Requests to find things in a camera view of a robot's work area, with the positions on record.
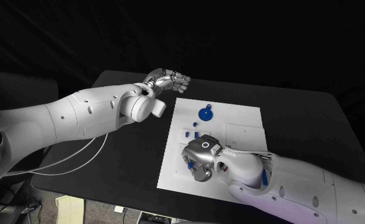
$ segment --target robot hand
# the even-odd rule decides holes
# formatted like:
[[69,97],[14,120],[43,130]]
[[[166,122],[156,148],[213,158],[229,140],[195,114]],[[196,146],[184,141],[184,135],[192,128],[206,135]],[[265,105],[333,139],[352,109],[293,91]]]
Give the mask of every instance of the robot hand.
[[183,93],[187,89],[189,82],[190,77],[161,68],[153,70],[143,80],[143,83],[153,89],[156,96],[160,95],[163,90],[173,90]]
[[192,140],[184,147],[182,158],[197,182],[210,179],[213,162],[220,150],[219,141],[206,134]]

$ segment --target table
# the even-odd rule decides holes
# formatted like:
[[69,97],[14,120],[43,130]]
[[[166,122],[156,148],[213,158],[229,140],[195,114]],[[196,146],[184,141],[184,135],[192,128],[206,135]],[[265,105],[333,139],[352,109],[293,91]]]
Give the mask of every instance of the table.
[[[92,87],[137,83],[145,74],[105,71]],[[365,153],[340,106],[327,93],[192,79],[187,91],[164,91],[167,108],[141,123],[109,133],[95,159],[62,176],[33,176],[31,185],[66,195],[96,200],[192,221],[288,223],[251,206],[157,189],[160,165],[176,98],[261,108],[268,151],[306,161],[337,175],[365,182]],[[98,151],[104,137],[72,159],[47,169],[60,173],[83,164]],[[89,140],[56,144],[43,165],[69,156]]]

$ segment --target blue object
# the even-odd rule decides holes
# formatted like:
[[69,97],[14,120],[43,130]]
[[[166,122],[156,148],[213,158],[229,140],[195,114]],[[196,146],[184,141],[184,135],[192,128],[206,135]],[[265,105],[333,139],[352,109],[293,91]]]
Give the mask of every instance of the blue object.
[[264,186],[268,185],[268,178],[265,176],[265,170],[264,169],[262,169],[262,184],[264,184]]
[[203,108],[203,109],[199,111],[199,118],[200,118],[200,120],[207,121],[207,120],[212,119],[213,113],[212,113],[210,109],[212,109],[212,106],[207,105],[206,108]]

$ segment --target black curtain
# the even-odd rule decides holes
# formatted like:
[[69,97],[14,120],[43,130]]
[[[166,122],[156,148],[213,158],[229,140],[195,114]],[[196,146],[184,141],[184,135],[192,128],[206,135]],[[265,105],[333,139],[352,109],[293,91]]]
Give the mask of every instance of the black curtain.
[[327,92],[362,140],[363,5],[0,0],[0,70],[53,78],[60,97],[89,88],[104,70],[158,67],[195,79]]

